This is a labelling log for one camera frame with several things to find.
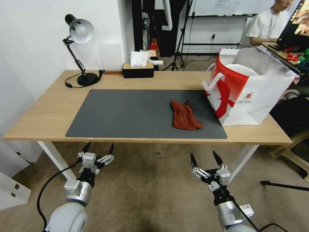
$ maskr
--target black tissue box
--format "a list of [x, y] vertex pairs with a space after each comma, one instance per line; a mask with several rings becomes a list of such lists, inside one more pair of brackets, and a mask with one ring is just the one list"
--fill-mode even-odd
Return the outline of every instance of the black tissue box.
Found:
[[150, 78], [154, 77], [154, 64], [147, 63], [145, 67], [131, 67], [131, 64], [124, 63], [122, 66], [124, 78]]

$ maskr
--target desk lamp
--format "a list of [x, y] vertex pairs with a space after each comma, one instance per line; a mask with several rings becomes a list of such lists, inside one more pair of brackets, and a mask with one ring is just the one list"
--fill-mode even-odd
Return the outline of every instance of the desk lamp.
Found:
[[70, 27], [70, 35], [63, 40], [69, 52], [73, 56], [77, 66], [81, 70], [81, 75], [77, 78], [77, 83], [82, 86], [89, 86], [99, 82], [100, 78], [94, 73], [86, 73], [84, 65], [75, 57], [70, 49], [71, 43], [84, 44], [87, 43], [93, 35], [93, 26], [90, 22], [84, 19], [77, 19], [73, 15], [67, 14], [65, 22]]

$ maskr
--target wooden table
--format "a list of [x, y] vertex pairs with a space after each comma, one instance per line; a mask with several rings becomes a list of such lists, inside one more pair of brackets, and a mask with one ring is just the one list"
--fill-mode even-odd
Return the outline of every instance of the wooden table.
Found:
[[[277, 55], [278, 58], [280, 58], [280, 60], [289, 68], [297, 71], [298, 73], [300, 72], [295, 65], [297, 65], [297, 61], [291, 61], [291, 60], [287, 60], [287, 56], [289, 54], [284, 53], [283, 51], [277, 51], [274, 48], [270, 47], [270, 45], [277, 45], [277, 43], [262, 43], [262, 45], [264, 47], [266, 47], [268, 50], [270, 50], [273, 54]], [[290, 54], [294, 54], [294, 55], [302, 55], [303, 53], [290, 53]]]
[[[259, 145], [292, 143], [276, 121], [268, 115], [261, 125], [226, 126], [227, 139], [166, 139], [166, 138], [76, 138], [66, 137], [74, 117], [91, 89], [162, 89], [202, 90], [201, 82], [210, 72], [155, 72], [154, 78], [125, 79], [122, 75], [103, 75], [99, 83], [80, 89], [70, 89], [64, 80], [79, 71], [66, 70], [33, 104], [21, 119], [5, 134], [6, 140], [37, 141], [55, 165], [68, 167], [51, 141], [134, 142], [134, 143], [209, 143], [243, 144], [245, 147], [229, 168], [231, 180], [251, 157]], [[70, 83], [77, 85], [76, 79]], [[71, 170], [63, 172], [67, 179], [75, 179]]]

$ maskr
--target whiteboard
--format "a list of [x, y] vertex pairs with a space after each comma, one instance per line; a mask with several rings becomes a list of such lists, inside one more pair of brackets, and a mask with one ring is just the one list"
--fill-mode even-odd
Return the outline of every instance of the whiteboard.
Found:
[[189, 16], [252, 15], [274, 4], [273, 0], [193, 0]]

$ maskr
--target red object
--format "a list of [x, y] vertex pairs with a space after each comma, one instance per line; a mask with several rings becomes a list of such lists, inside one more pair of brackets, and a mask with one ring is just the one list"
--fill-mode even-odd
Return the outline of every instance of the red object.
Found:
[[286, 49], [284, 50], [284, 53], [289, 54], [289, 53], [291, 53], [291, 52], [293, 51], [293, 49], [294, 49], [294, 47], [288, 47], [288, 48], [286, 48]]
[[[237, 101], [242, 89], [244, 88], [249, 76], [235, 72], [228, 67], [224, 66], [220, 62], [219, 56], [216, 60], [216, 65], [212, 69], [212, 79], [218, 74], [224, 74], [224, 79], [219, 79], [217, 81], [217, 87], [219, 91], [218, 99], [220, 100], [220, 105], [215, 110], [215, 113], [218, 119], [227, 116], [228, 105], [234, 107], [235, 102]], [[210, 96], [210, 93], [205, 91], [207, 97]]]
[[149, 50], [158, 50], [158, 43], [153, 41], [149, 46]]
[[292, 61], [298, 61], [299, 57], [300, 57], [300, 55], [288, 54], [286, 59], [287, 60], [292, 60]]
[[181, 104], [180, 102], [173, 100], [172, 107], [174, 109], [173, 127], [185, 130], [195, 130], [204, 126], [203, 123], [200, 123], [195, 119], [193, 109], [188, 102]]

